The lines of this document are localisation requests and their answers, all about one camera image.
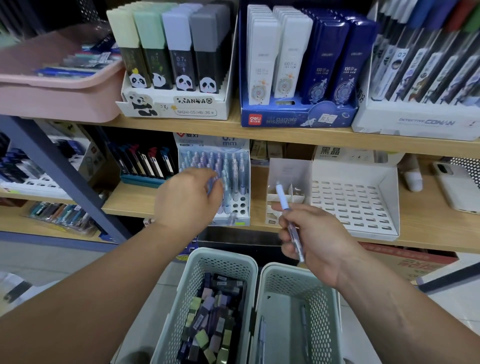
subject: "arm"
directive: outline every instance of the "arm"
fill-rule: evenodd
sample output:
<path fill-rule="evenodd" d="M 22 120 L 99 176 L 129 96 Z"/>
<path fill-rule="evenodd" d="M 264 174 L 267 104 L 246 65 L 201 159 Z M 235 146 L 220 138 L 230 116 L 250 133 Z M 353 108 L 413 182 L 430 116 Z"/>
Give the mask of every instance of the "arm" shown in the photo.
<path fill-rule="evenodd" d="M 165 267 L 215 216 L 221 183 L 204 189 L 214 174 L 171 178 L 158 189 L 155 223 L 0 317 L 2 362 L 109 363 Z"/>
<path fill-rule="evenodd" d="M 383 363 L 480 363 L 480 337 L 369 255 L 333 215 L 290 207 L 280 221 L 283 253 L 296 257 L 288 219 L 300 227 L 308 268 L 342 294 Z"/>

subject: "white display box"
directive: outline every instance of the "white display box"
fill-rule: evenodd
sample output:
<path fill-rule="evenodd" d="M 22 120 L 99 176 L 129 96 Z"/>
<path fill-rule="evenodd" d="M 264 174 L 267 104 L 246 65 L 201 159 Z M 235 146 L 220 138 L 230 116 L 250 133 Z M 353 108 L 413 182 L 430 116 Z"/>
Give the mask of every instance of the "white display box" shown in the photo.
<path fill-rule="evenodd" d="M 377 5 L 368 17 L 374 19 L 376 11 Z M 359 110 L 353 119 L 353 131 L 453 140 L 480 137 L 480 111 L 476 106 L 373 101 L 370 98 L 372 57 L 365 67 L 357 93 Z"/>
<path fill-rule="evenodd" d="M 394 241 L 400 235 L 396 165 L 403 155 L 317 146 L 313 161 L 272 159 L 267 201 L 274 199 L 276 180 L 292 184 L 305 191 L 303 203 L 335 215 L 352 236 Z M 265 223 L 277 219 L 267 213 Z"/>
<path fill-rule="evenodd" d="M 216 156 L 221 152 L 224 156 L 228 155 L 231 162 L 232 153 L 235 153 L 237 160 L 243 153 L 244 161 L 247 163 L 245 168 L 246 189 L 245 194 L 238 193 L 236 197 L 232 194 L 230 199 L 230 213 L 216 213 L 210 226 L 248 226 L 250 225 L 250 139 L 228 138 L 221 136 L 199 135 L 188 133 L 173 133 L 178 149 L 179 166 L 184 162 L 187 151 L 192 155 L 195 152 L 209 154 L 213 152 Z"/>
<path fill-rule="evenodd" d="M 134 88 L 125 73 L 121 88 L 123 101 L 117 105 L 125 116 L 147 118 L 227 120 L 233 93 L 237 59 L 238 17 L 235 22 L 230 68 L 218 94 L 196 91 Z"/>
<path fill-rule="evenodd" d="M 42 125 L 41 121 L 38 121 L 40 127 L 44 131 L 45 126 Z M 85 155 L 74 155 L 69 159 L 71 165 L 80 173 L 82 178 L 86 181 L 89 181 L 95 173 L 102 167 L 105 163 L 105 157 L 98 149 L 98 146 L 95 142 L 91 141 L 83 129 L 80 129 L 76 124 L 70 123 L 56 123 L 56 125 L 66 124 L 68 125 L 68 130 L 72 133 L 73 139 L 80 143 L 85 149 Z M 65 136 L 61 135 L 47 135 L 52 142 L 55 142 L 59 139 L 68 139 Z M 71 199 L 70 196 L 59 186 L 58 183 L 53 181 L 46 173 L 43 174 L 38 180 L 36 179 L 26 179 L 24 183 L 15 183 L 15 182 L 5 182 L 1 181 L 0 186 L 6 191 L 12 194 L 11 198 L 15 198 L 16 194 L 29 194 L 32 196 L 39 197 L 53 197 L 59 199 Z"/>

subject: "person's left hand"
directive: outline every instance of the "person's left hand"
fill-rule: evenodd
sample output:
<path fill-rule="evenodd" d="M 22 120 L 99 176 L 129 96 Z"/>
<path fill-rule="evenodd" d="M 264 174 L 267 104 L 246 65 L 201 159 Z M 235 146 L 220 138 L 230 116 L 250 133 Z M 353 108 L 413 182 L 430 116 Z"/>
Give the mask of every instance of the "person's left hand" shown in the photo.
<path fill-rule="evenodd" d="M 209 168 L 188 168 L 161 185 L 155 198 L 155 225 L 185 241 L 202 232 L 212 222 L 223 199 L 220 179 L 207 195 L 206 184 L 215 176 Z"/>

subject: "white smartphone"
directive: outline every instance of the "white smartphone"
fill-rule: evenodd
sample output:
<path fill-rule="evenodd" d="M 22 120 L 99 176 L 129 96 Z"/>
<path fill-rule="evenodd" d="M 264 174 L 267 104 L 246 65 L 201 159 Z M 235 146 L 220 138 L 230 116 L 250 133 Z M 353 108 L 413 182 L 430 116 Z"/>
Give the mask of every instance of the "white smartphone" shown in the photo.
<path fill-rule="evenodd" d="M 480 215 L 480 189 L 464 167 L 434 162 L 433 169 L 451 208 Z"/>

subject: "deli logo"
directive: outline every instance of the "deli logo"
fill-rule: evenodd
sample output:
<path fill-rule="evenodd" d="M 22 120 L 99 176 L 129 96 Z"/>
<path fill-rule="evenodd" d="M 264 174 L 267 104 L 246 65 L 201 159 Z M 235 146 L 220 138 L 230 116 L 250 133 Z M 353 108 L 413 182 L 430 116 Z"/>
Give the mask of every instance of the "deli logo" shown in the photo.
<path fill-rule="evenodd" d="M 248 116 L 249 125 L 262 125 L 262 115 L 261 114 L 250 114 Z"/>

